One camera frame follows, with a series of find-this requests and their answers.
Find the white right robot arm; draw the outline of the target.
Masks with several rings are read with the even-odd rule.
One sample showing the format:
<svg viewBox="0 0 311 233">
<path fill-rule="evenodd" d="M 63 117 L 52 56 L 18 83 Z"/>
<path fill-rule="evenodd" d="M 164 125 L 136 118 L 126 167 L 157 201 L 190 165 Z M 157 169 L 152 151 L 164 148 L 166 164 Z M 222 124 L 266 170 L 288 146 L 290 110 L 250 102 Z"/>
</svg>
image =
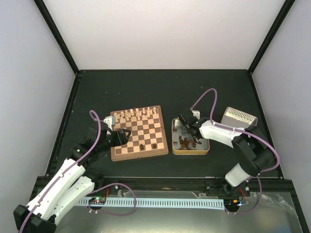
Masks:
<svg viewBox="0 0 311 233">
<path fill-rule="evenodd" d="M 217 141 L 234 150 L 237 164 L 220 183 L 226 196 L 236 193 L 244 181 L 265 172 L 270 163 L 278 162 L 276 150 L 262 138 L 256 126 L 233 128 L 208 117 L 197 118 L 190 109 L 183 110 L 177 118 L 191 137 Z"/>
</svg>

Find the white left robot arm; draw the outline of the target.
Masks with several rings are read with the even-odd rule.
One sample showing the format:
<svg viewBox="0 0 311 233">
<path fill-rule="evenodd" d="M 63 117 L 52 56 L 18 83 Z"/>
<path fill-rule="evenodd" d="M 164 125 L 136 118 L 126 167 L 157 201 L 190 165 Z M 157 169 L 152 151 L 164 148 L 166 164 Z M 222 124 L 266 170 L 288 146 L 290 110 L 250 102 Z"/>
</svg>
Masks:
<svg viewBox="0 0 311 233">
<path fill-rule="evenodd" d="M 71 149 L 58 172 L 27 205 L 18 205 L 13 212 L 20 233 L 53 233 L 64 215 L 83 197 L 101 193 L 115 184 L 104 185 L 103 176 L 91 169 L 103 152 L 123 146 L 131 131 L 113 130 L 112 116 L 95 121 L 87 135 Z"/>
</svg>

